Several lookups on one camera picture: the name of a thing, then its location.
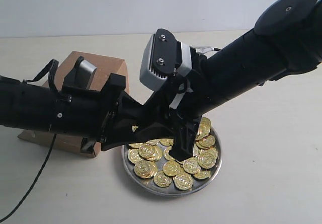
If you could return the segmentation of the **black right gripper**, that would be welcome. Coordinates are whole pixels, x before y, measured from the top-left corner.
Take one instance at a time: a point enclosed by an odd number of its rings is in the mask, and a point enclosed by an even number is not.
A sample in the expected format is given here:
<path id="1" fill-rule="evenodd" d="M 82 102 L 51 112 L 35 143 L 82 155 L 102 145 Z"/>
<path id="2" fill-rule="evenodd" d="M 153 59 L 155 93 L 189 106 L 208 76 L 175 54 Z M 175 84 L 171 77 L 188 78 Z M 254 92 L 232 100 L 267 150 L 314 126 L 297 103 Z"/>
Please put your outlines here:
<path id="1" fill-rule="evenodd" d="M 148 99 L 149 123 L 153 136 L 174 140 L 171 157 L 184 161 L 193 156 L 201 115 L 214 108 L 216 92 L 208 76 L 214 71 L 214 57 L 191 52 L 192 70 L 186 77 L 175 73 L 159 89 L 164 95 L 151 95 Z"/>

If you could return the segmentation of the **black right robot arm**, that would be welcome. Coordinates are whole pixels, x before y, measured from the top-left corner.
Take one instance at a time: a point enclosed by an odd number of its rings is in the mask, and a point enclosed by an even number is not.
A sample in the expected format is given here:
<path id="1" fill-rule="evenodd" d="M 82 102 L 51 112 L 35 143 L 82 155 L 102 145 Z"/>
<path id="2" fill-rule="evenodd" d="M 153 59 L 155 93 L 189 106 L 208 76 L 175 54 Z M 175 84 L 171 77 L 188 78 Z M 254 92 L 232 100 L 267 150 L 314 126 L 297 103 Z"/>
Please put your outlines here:
<path id="1" fill-rule="evenodd" d="M 153 116 L 141 127 L 151 138 L 172 137 L 172 155 L 192 156 L 201 116 L 244 92 L 321 63 L 321 0 L 277 0 L 254 27 L 206 57 L 158 29 L 146 47 L 140 81 L 153 91 Z"/>

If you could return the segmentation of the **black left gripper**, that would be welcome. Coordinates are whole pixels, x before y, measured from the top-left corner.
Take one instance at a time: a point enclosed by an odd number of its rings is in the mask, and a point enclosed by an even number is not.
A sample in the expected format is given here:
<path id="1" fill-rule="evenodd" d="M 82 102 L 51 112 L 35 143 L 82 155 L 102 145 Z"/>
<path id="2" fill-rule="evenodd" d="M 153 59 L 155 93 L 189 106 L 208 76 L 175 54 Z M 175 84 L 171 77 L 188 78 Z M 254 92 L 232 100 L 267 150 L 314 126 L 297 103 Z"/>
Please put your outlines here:
<path id="1" fill-rule="evenodd" d="M 148 100 L 140 104 L 125 91 L 126 78 L 110 74 L 100 91 L 82 88 L 76 74 L 68 74 L 63 80 L 55 105 L 55 118 L 49 132 L 79 136 L 80 150 L 92 151 L 95 143 L 101 142 L 101 151 L 157 139 L 149 123 Z M 152 95 L 165 95 L 162 91 Z M 118 126 L 115 123 L 106 129 L 118 100 Z"/>

